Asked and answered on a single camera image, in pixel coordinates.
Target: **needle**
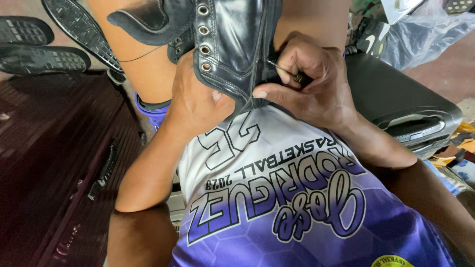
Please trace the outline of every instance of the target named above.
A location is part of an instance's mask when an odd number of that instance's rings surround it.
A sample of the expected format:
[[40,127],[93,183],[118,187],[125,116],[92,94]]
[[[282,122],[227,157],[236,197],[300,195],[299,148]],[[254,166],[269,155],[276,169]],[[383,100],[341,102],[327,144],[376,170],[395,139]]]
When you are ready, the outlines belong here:
[[301,75],[301,74],[297,73],[296,75],[293,75],[290,71],[284,69],[283,67],[277,65],[276,63],[274,63],[274,62],[272,62],[272,61],[270,61],[270,60],[268,60],[267,62],[270,63],[271,65],[275,66],[276,68],[278,68],[278,69],[280,69],[280,70],[283,70],[283,71],[285,71],[286,73],[290,74],[290,75],[294,78],[294,80],[295,80],[296,82],[300,83],[300,82],[302,81],[302,75]]

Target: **plastic bag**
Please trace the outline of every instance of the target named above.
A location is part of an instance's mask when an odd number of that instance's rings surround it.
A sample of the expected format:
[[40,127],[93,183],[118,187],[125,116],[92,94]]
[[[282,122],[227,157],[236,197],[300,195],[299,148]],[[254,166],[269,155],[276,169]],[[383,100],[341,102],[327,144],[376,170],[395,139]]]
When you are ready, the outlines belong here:
[[428,0],[392,25],[381,60],[398,70],[437,59],[447,47],[475,29],[475,14],[449,16],[440,0]]

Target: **black leather boot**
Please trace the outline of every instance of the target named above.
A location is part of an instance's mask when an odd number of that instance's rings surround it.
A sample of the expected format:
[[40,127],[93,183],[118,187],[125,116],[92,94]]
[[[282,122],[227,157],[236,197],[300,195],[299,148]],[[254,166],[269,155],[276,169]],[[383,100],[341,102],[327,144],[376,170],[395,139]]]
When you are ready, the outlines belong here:
[[254,88],[280,82],[274,33],[282,14],[281,0],[195,0],[196,77],[236,101],[237,115],[268,104],[254,99]]
[[267,105],[254,99],[254,88],[280,82],[274,33],[282,0],[147,0],[110,14],[107,19],[136,40],[155,46],[168,44],[171,62],[192,49],[194,69],[203,84],[236,101],[237,115]]
[[145,0],[107,16],[113,25],[146,45],[173,42],[193,25],[192,0]]

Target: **yellow patch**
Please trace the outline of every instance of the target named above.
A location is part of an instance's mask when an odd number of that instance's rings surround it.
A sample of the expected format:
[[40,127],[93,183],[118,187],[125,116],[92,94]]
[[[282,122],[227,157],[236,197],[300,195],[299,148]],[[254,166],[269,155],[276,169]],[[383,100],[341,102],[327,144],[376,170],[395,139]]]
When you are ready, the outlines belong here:
[[371,267],[414,267],[405,259],[396,255],[384,255],[377,258]]

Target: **suitcase handle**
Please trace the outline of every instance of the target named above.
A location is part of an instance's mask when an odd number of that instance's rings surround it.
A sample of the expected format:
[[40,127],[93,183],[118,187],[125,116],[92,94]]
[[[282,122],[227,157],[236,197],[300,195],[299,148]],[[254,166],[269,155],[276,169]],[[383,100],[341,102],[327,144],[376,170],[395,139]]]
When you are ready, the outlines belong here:
[[115,168],[115,163],[117,161],[117,146],[115,144],[111,144],[109,146],[109,156],[107,157],[107,161],[102,168],[101,175],[99,179],[93,183],[87,197],[90,200],[95,200],[99,192],[102,188],[107,184],[107,181],[112,175],[112,172]]
[[439,117],[424,117],[389,126],[385,131],[401,143],[426,137],[440,132],[445,123]]

